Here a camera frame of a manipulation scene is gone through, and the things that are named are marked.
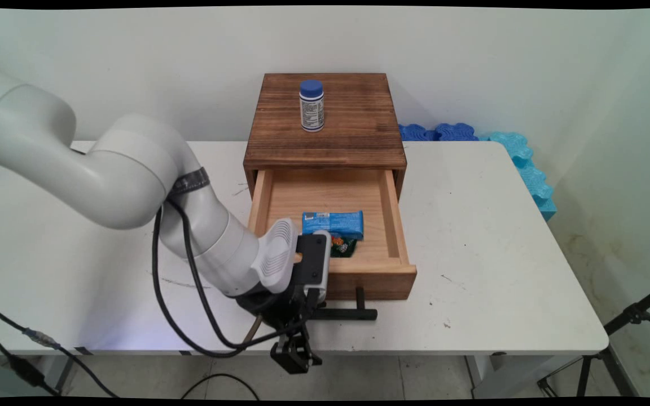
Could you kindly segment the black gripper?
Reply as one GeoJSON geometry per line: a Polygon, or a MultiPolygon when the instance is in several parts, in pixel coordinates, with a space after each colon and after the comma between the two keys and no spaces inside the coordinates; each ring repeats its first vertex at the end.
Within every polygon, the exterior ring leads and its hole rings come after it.
{"type": "Polygon", "coordinates": [[[310,347],[306,324],[299,328],[292,326],[301,320],[308,320],[325,297],[326,289],[320,286],[292,285],[286,291],[274,294],[257,285],[236,298],[240,308],[256,317],[245,339],[251,340],[261,324],[276,331],[286,329],[287,337],[279,337],[271,348],[271,359],[289,374],[304,374],[305,368],[319,367],[323,363],[322,358],[310,347]]]}

